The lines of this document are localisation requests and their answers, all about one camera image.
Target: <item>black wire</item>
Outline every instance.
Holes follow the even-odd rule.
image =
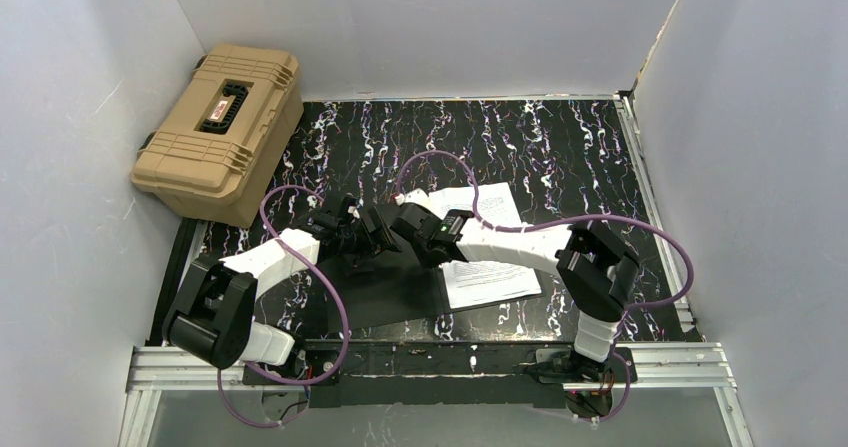
[[[308,400],[301,400],[300,402],[295,402],[295,403],[289,405],[288,407],[286,407],[286,410],[283,411],[283,415],[280,416],[280,420],[283,420],[283,419],[286,418],[286,414],[289,413],[289,410],[291,410],[292,407],[295,407],[295,406],[298,406],[298,405],[304,405],[304,404],[308,404],[308,403],[309,403]]]

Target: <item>paper sheet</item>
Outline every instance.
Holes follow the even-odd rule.
[[[471,210],[472,187],[442,189],[429,195],[440,217],[451,209]],[[481,185],[480,215],[495,225],[521,225],[509,184]],[[533,269],[499,262],[451,262],[444,266],[448,302],[452,309],[500,302],[542,293]]]

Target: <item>paper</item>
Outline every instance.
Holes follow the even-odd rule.
[[[430,194],[433,213],[444,217],[451,209],[471,210],[472,187],[442,189]],[[495,225],[521,225],[509,184],[481,185],[477,209]],[[542,293],[533,269],[499,262],[451,262],[444,266],[448,302],[460,309]]]

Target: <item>black marble table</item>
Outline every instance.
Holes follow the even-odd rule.
[[[647,221],[636,174],[615,105],[608,100],[379,101],[306,103],[298,130],[269,189],[298,184],[319,194],[331,188],[364,199],[389,200],[403,162],[441,149],[462,156],[480,184],[509,182],[524,222],[540,223],[582,213],[612,213]],[[413,168],[404,190],[464,185],[449,159],[431,157]],[[281,230],[309,208],[303,194],[273,201],[270,218]],[[669,296],[656,244],[638,229],[613,226],[643,260],[636,301]],[[269,239],[259,217],[250,229],[210,224],[204,250],[243,252]],[[374,340],[573,341],[577,310],[563,286],[542,275],[541,298],[464,311],[438,318],[359,329],[353,338]],[[327,296],[311,275],[299,273],[256,303],[257,321],[307,338],[327,332]],[[624,340],[699,340],[683,333],[673,306],[636,310]]]

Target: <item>gray floor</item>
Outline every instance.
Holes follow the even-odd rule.
[[[265,419],[259,393],[229,395],[244,415]],[[583,422],[572,423],[564,410],[520,405],[313,409],[285,429],[263,430],[233,419],[217,392],[170,391],[162,394],[150,445],[592,447],[729,446],[730,442],[712,389],[634,389],[619,417],[597,431]]]

